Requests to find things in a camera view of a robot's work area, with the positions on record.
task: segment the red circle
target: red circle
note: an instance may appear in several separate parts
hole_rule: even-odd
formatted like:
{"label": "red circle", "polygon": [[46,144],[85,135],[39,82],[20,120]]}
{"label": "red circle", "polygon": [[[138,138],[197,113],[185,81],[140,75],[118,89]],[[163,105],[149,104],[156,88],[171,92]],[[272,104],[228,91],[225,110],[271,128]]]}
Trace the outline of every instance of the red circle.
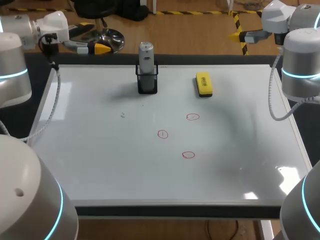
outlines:
{"label": "red circle", "polygon": [[194,120],[198,120],[200,118],[200,116],[196,113],[189,113],[187,116],[186,116],[186,119],[189,120],[189,121],[194,121]]}
{"label": "red circle", "polygon": [[159,130],[158,137],[161,139],[167,139],[169,137],[169,134],[166,130]]}
{"label": "red circle", "polygon": [[185,151],[182,153],[182,157],[185,158],[185,159],[193,159],[195,157],[195,153],[192,152],[192,151]]}

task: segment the white cable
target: white cable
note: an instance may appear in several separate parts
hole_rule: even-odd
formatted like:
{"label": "white cable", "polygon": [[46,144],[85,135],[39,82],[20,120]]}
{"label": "white cable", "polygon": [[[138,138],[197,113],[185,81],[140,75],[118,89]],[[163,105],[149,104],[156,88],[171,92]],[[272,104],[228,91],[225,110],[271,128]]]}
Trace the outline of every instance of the white cable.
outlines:
{"label": "white cable", "polygon": [[290,110],[286,115],[284,115],[283,117],[276,117],[276,116],[275,116],[274,111],[272,110],[272,106],[271,106],[272,81],[273,81],[273,78],[274,78],[274,72],[275,72],[277,63],[278,63],[279,58],[281,57],[282,53],[283,53],[283,49],[280,48],[280,49],[279,49],[279,54],[276,56],[276,58],[275,58],[275,60],[274,60],[274,63],[273,63],[273,65],[272,65],[272,69],[271,69],[271,73],[270,73],[270,78],[269,78],[269,90],[268,90],[269,112],[270,112],[271,117],[272,117],[274,120],[276,120],[276,121],[282,121],[282,120],[287,119],[287,118],[290,117],[291,114],[293,114],[302,104],[308,103],[308,102],[314,102],[315,99],[318,100],[318,97],[308,97],[308,98],[304,98],[304,99],[302,99],[301,101],[297,102],[297,103],[291,108],[291,110]]}
{"label": "white cable", "polygon": [[[61,76],[60,76],[59,70],[56,70],[56,76],[57,76],[58,84],[57,84],[54,104],[53,104],[53,107],[52,107],[52,110],[51,110],[51,113],[50,113],[50,116],[49,116],[48,120],[46,121],[45,125],[39,131],[35,132],[34,134],[32,134],[30,136],[27,136],[27,137],[24,137],[24,138],[19,138],[19,140],[25,142],[25,141],[27,141],[27,140],[39,135],[43,130],[45,130],[48,127],[49,123],[51,122],[51,120],[52,120],[52,118],[54,116],[57,104],[58,104],[58,99],[59,99],[59,94],[60,94]],[[1,120],[0,120],[0,128],[2,129],[2,131],[4,132],[5,135],[10,136],[10,133],[9,133],[8,129],[6,128],[6,126],[4,125],[4,123]]]}

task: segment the black bag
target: black bag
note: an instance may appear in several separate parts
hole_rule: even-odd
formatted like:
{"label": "black bag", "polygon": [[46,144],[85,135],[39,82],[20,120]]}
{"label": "black bag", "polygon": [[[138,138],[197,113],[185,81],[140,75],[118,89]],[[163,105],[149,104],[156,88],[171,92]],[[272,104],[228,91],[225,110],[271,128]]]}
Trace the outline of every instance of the black bag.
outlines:
{"label": "black bag", "polygon": [[142,21],[149,14],[147,6],[140,5],[140,0],[117,0],[115,14],[133,21]]}

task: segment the hazard tape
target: hazard tape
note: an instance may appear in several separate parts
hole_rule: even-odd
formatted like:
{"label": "hazard tape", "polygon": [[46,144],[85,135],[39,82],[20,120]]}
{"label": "hazard tape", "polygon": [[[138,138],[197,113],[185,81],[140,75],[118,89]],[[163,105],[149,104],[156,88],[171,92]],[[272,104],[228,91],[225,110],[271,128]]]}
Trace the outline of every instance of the hazard tape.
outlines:
{"label": "hazard tape", "polygon": [[260,18],[262,15],[262,10],[259,11],[157,11],[157,15],[210,15],[210,14],[228,14],[232,13],[238,14],[257,14]]}
{"label": "hazard tape", "polygon": [[54,8],[8,8],[10,12],[73,12],[72,9],[54,9]]}
{"label": "hazard tape", "polygon": [[[73,12],[72,9],[55,9],[55,8],[8,8],[10,12]],[[157,15],[212,15],[212,14],[258,14],[261,18],[262,10],[259,11],[157,11]]]}
{"label": "hazard tape", "polygon": [[[233,16],[233,21],[235,23],[236,31],[238,33],[241,33],[242,32],[242,27],[241,27],[240,21],[239,21],[239,13],[236,12],[236,11],[232,11],[231,14]],[[243,55],[249,55],[247,44],[245,42],[240,42],[240,44],[241,44],[242,54]]]}

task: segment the glowing blue ring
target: glowing blue ring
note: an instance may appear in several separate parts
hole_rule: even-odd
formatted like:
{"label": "glowing blue ring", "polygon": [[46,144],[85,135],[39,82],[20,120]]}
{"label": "glowing blue ring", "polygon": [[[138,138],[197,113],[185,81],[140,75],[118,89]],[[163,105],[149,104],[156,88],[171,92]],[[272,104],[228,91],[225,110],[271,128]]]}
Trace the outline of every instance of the glowing blue ring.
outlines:
{"label": "glowing blue ring", "polygon": [[320,77],[320,73],[315,74],[315,75],[295,75],[295,74],[291,74],[291,73],[286,72],[283,68],[282,68],[282,72],[285,75],[288,75],[289,77],[293,77],[293,78],[297,78],[297,79],[311,79],[311,78]]}
{"label": "glowing blue ring", "polygon": [[60,186],[60,184],[58,183],[57,180],[56,180],[56,183],[57,183],[58,186],[59,186],[60,195],[61,195],[60,211],[59,211],[58,217],[56,218],[56,221],[55,221],[55,223],[54,223],[51,231],[49,232],[49,234],[46,236],[46,238],[45,238],[44,240],[48,240],[48,239],[52,236],[52,234],[54,233],[54,231],[56,230],[57,225],[58,225],[58,223],[59,223],[59,221],[60,221],[60,218],[61,218],[62,208],[63,208],[63,206],[64,206],[64,195],[63,195],[63,193],[62,193],[61,186]]}
{"label": "glowing blue ring", "polygon": [[18,72],[18,73],[0,76],[0,79],[9,79],[9,78],[17,77],[17,76],[20,76],[22,74],[25,74],[26,72],[28,72],[28,69],[25,69],[25,70],[23,70],[21,72]]}
{"label": "glowing blue ring", "polygon": [[305,178],[303,180],[303,184],[302,184],[302,202],[303,202],[303,206],[304,206],[305,212],[308,215],[311,223],[313,224],[315,229],[317,229],[318,232],[320,233],[320,227],[318,226],[318,224],[316,223],[314,218],[311,216],[311,213],[310,213],[310,211],[308,209],[308,206],[307,206],[307,203],[306,203],[306,199],[305,199],[305,182],[306,182],[306,178],[307,178],[307,176],[305,176]]}
{"label": "glowing blue ring", "polygon": [[316,17],[316,20],[315,20],[315,23],[314,23],[314,28],[315,28],[315,29],[316,29],[317,26],[318,26],[319,19],[320,19],[320,12],[319,12],[318,16]]}

